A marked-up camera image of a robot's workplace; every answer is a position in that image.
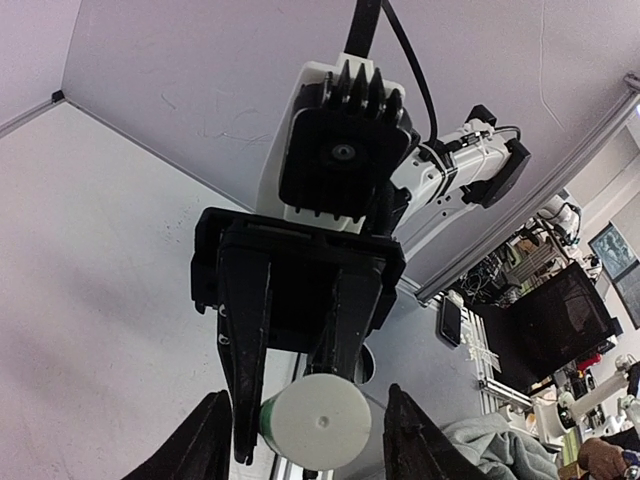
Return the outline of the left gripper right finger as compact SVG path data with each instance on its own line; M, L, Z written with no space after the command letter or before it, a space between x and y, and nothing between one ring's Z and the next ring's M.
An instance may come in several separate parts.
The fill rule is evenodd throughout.
M388 390L383 432L386 479L479 479L439 427L398 384Z

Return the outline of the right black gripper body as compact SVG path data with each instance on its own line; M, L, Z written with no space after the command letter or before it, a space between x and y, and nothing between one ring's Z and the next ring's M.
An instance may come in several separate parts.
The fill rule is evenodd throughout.
M231 234L241 235L270 255L268 345L273 349L312 349L324 328L332 287L341 269L380 271L382 291L365 337L382 326L397 299L396 285L405 269L405 258L400 244L390 238L208 207L195 227L191 260L191 299L199 313L218 308L220 245Z

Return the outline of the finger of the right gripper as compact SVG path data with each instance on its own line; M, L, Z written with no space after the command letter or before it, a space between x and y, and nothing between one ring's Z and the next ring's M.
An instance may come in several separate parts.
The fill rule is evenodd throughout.
M233 407L235 460L253 463L271 317L271 258L239 234L220 245L218 333Z
M306 374L326 373L353 381L365 334L382 291L378 269L341 269L332 287L325 324L314 341Z

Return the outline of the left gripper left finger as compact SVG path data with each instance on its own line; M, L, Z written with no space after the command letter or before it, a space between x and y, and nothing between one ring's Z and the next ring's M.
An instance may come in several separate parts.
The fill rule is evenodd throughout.
M130 480L227 480L232 409L226 390L207 394Z

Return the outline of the white nail polish cap brush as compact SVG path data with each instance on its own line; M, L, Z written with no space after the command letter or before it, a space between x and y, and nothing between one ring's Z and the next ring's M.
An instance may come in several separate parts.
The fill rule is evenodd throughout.
M361 391L332 374L298 379L265 400L259 433L277 454L314 471L352 462L366 446L371 411Z

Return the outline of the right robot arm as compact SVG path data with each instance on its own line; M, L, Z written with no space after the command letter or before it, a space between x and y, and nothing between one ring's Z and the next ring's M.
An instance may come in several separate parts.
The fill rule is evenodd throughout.
M218 315L235 457L250 463L269 349L307 356L307 370L351 380L366 337L386 319L405 267L392 238L411 206L469 187L490 203L528 152L483 107L434 146L398 119L331 107L297 110L278 177L290 220L210 207L196 229L191 294Z

